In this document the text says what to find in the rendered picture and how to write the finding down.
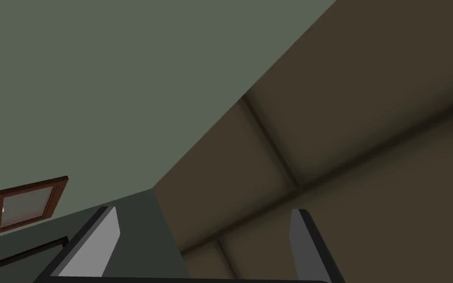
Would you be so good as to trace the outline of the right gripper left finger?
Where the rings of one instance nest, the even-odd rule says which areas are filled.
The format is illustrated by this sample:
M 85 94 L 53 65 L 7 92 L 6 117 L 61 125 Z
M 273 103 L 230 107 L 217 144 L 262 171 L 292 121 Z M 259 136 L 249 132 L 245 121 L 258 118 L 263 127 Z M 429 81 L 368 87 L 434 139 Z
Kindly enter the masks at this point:
M 117 211 L 102 206 L 36 278 L 101 277 L 120 237 Z

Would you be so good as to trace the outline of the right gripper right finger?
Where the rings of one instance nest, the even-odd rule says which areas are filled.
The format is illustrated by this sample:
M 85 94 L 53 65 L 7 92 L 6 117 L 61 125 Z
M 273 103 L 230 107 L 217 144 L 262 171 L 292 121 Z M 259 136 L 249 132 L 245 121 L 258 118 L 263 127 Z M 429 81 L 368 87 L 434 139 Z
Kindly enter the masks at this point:
M 345 283 L 331 252 L 306 209 L 292 209 L 290 246 L 298 280 Z

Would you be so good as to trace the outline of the brown framed window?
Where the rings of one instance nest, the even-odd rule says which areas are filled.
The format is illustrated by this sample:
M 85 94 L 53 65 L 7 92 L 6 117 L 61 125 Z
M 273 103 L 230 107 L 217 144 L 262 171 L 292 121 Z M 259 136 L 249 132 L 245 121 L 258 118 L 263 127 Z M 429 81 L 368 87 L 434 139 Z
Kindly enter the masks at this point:
M 61 176 L 0 190 L 0 233 L 51 218 L 68 181 Z

